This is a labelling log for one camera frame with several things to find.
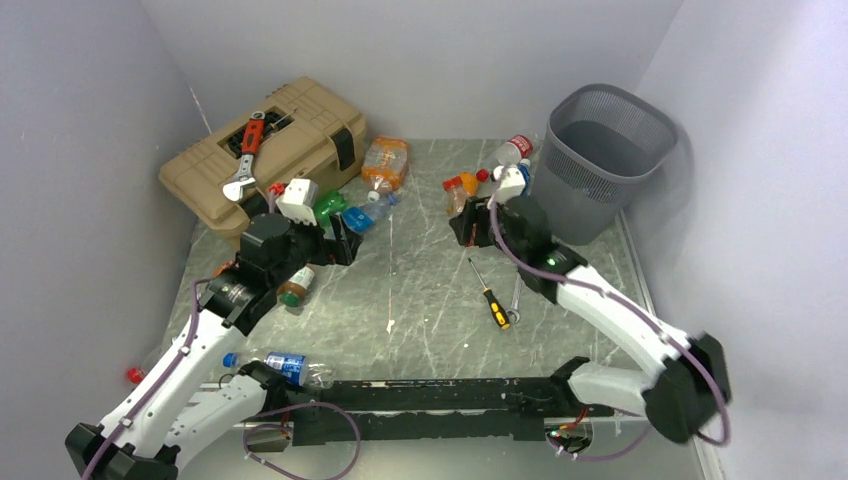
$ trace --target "green bottle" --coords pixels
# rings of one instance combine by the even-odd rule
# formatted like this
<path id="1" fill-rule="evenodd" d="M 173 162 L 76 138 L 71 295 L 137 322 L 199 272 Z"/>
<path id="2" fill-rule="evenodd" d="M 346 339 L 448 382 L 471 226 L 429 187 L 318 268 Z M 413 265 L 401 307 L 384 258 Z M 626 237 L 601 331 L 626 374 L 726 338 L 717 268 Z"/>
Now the green bottle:
<path id="1" fill-rule="evenodd" d="M 347 200 L 338 190 L 330 190 L 312 207 L 315 219 L 325 230 L 330 228 L 330 215 L 347 210 Z"/>

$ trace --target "mesh basket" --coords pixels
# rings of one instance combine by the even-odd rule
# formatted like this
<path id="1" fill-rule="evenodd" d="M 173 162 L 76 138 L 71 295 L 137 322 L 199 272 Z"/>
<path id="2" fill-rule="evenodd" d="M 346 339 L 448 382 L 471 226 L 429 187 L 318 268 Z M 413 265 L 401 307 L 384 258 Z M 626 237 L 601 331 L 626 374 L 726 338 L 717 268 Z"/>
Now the mesh basket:
<path id="1" fill-rule="evenodd" d="M 583 87 L 551 113 L 530 195 L 554 235 L 585 245 L 676 143 L 672 121 L 641 99 L 610 85 Z"/>

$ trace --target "red label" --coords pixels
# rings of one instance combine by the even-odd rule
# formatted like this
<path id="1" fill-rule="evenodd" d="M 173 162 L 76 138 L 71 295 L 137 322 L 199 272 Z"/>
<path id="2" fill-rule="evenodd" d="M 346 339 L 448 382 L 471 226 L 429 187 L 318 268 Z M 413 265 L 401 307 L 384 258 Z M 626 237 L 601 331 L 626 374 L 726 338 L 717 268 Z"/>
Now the red label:
<path id="1" fill-rule="evenodd" d="M 516 135 L 509 139 L 509 143 L 515 145 L 518 151 L 521 152 L 521 158 L 527 158 L 533 153 L 533 144 L 524 135 Z"/>

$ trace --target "toolbox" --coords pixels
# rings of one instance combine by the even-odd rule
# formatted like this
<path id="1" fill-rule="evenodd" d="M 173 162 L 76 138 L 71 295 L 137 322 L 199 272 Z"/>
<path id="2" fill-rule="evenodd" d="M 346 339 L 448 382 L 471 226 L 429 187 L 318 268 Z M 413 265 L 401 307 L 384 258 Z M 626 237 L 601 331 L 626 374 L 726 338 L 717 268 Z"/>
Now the toolbox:
<path id="1" fill-rule="evenodd" d="M 239 202 L 223 186 L 235 174 L 245 126 L 253 111 L 265 112 L 265 130 L 253 162 L 256 188 Z M 168 161 L 159 180 L 234 249 L 251 217 L 268 211 L 268 187 L 293 178 L 318 184 L 319 195 L 357 176 L 365 157 L 365 116 L 310 78 L 269 95 L 203 140 Z"/>

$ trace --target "red handle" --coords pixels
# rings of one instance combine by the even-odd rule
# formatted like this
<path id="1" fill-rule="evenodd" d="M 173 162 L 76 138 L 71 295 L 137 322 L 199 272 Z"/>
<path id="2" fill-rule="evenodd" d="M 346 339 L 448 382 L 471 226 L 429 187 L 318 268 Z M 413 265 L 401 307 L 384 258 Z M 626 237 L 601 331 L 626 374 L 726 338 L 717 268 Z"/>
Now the red handle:
<path id="1" fill-rule="evenodd" d="M 264 129 L 265 114 L 262 112 L 254 113 L 244 128 L 244 140 L 241 142 L 242 155 L 256 155 L 256 152 L 259 151 L 259 142 L 262 141 L 262 130 Z"/>

